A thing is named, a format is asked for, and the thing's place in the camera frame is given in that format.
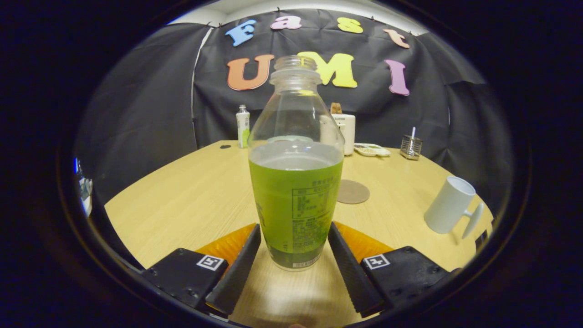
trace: colorful foam letter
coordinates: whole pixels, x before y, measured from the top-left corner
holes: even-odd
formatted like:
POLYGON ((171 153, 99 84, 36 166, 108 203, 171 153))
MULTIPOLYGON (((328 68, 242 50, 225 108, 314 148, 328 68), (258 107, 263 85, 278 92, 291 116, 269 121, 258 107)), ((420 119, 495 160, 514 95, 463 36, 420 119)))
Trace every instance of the colorful foam letter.
POLYGON ((310 57, 318 64, 317 72, 320 74, 322 83, 327 85, 332 78, 332 74, 336 73, 336 77, 332 80, 335 86, 342 86, 344 88, 356 88, 358 85, 352 77, 352 61, 354 57, 347 54, 334 54, 329 62, 325 62, 318 53, 313 51, 303 51, 297 54, 298 56, 310 57))
POLYGON ((257 76, 250 80, 243 78, 245 64, 249 62, 249 58, 231 60, 227 63, 227 66, 229 67, 227 84, 231 89, 237 91, 255 89, 261 86, 269 77, 269 63, 274 57, 275 56, 271 54, 255 57, 255 61, 259 63, 257 67, 257 76))
POLYGON ((339 17, 338 21, 338 28, 351 33, 362 33, 364 30, 360 27, 360 22, 356 19, 346 18, 346 17, 339 17))
POLYGON ((274 30, 290 29, 295 30, 301 27, 301 18, 298 16, 283 16, 275 19, 275 22, 271 24, 271 28, 274 30))
POLYGON ((237 25, 236 27, 230 29, 224 35, 231 36, 233 38, 233 47, 237 47, 239 44, 249 40, 253 37, 253 31, 255 28, 253 24, 257 21, 255 19, 250 19, 243 24, 237 25))
POLYGON ((391 37, 391 40, 393 40, 393 42, 396 43, 398 46, 403 47, 405 49, 411 48, 410 45, 403 42, 405 37, 400 35, 399 33, 397 33, 397 31, 395 31, 395 30, 383 30, 383 31, 387 32, 389 34, 389 36, 391 37))
POLYGON ((405 74, 403 70, 405 69, 405 65, 402 62, 394 61, 394 60, 385 60, 385 62, 389 65, 391 69, 391 86, 389 90, 392 93, 396 93, 398 95, 409 95, 409 89, 405 85, 405 74))

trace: cork coaster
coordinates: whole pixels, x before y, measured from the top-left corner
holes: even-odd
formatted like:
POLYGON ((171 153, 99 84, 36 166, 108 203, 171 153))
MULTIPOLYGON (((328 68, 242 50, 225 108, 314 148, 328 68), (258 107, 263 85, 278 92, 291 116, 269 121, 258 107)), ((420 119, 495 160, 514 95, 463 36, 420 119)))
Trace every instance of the cork coaster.
POLYGON ((366 201, 370 196, 370 190, 356 181, 340 180, 338 201, 345 204, 358 204, 366 201))

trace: plastic bottle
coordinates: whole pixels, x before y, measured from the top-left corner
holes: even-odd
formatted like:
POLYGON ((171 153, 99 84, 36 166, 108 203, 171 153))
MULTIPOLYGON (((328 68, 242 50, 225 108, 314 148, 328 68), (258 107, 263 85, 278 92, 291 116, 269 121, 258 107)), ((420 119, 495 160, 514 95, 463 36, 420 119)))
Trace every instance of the plastic bottle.
POLYGON ((239 148, 247 148, 247 138, 249 137, 249 112, 245 105, 239 105, 237 117, 237 139, 239 148))
POLYGON ((249 165, 271 258, 296 271, 318 260, 328 236, 344 138, 318 94, 314 60, 282 57, 275 70, 275 92, 249 136, 249 165))

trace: wooden table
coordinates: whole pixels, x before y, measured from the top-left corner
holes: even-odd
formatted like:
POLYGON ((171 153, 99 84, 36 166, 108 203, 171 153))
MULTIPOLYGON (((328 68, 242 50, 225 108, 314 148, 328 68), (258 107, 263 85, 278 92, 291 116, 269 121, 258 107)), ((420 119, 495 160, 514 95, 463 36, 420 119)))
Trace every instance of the wooden table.
MULTIPOLYGON (((337 203, 333 219, 395 249, 413 246, 446 270, 464 266, 476 253, 475 240, 492 229, 486 207, 473 232, 461 239, 464 217, 451 233, 440 235, 423 213, 451 175, 421 156, 403 158, 388 148, 386 158, 354 152, 344 160, 342 178, 370 189, 361 204, 337 203)), ((470 210, 481 202, 475 196, 470 210)), ((107 213, 129 251, 146 268, 178 247, 199 247, 250 223, 259 222, 247 159, 236 141, 219 141, 145 176, 111 199, 107 213), (221 145, 231 145, 221 149, 221 145)), ((277 268, 262 240, 248 281, 230 320, 251 327, 308 328, 361 321, 326 242, 309 270, 277 268)))

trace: black cloth backdrop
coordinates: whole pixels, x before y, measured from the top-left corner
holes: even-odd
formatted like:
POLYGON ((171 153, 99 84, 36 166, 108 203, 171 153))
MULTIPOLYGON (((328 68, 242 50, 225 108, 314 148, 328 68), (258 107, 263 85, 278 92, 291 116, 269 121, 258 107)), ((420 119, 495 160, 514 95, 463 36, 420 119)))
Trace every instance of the black cloth backdrop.
POLYGON ((491 88, 472 65, 434 34, 413 36, 350 13, 298 9, 242 18, 214 28, 200 50, 207 28, 169 25, 128 54, 104 80, 80 131, 78 157, 106 203, 155 169, 222 139, 236 139, 235 113, 246 104, 253 125, 273 93, 265 82, 253 90, 229 88, 227 63, 249 58, 244 78, 257 74, 254 58, 275 60, 315 51, 326 62, 336 53, 354 57, 356 88, 320 85, 326 104, 338 102, 356 115, 356 142, 400 147, 413 126, 423 139, 422 154, 472 183, 492 210, 501 214, 511 190, 514 168, 509 128, 491 88), (301 17, 300 29, 272 30, 277 17, 301 17), (362 34, 342 31, 337 18, 356 19, 362 34), (256 20, 253 38, 233 47, 227 31, 256 20), (396 45, 383 29, 405 36, 410 49, 396 45), (409 96, 389 91, 391 74, 384 60, 406 65, 409 96))
POLYGON ((127 54, 95 91, 75 151, 103 204, 196 150, 192 73, 209 29, 193 23, 163 27, 127 54))
POLYGON ((203 45, 195 68, 194 117, 198 146, 221 139, 236 139, 235 113, 246 104, 253 125, 273 93, 266 82, 252 90, 229 88, 227 63, 249 58, 244 78, 257 74, 254 58, 273 54, 271 70, 279 57, 315 51, 326 62, 336 53, 354 57, 356 88, 320 85, 318 92, 329 106, 356 116, 356 142, 399 148, 403 134, 417 127, 423 139, 422 154, 474 185, 494 217, 501 214, 510 194, 513 168, 510 131, 503 110, 481 74, 455 49, 431 33, 415 37, 369 18, 344 12, 298 9, 242 18, 214 29, 203 45), (272 30, 281 16, 301 17, 300 29, 272 30), (337 18, 356 19, 362 34, 342 31, 337 18), (249 19, 253 38, 233 47, 225 33, 249 19), (406 38, 409 49, 395 44, 384 29, 406 38), (389 91, 391 74, 384 60, 405 64, 409 96, 389 91))

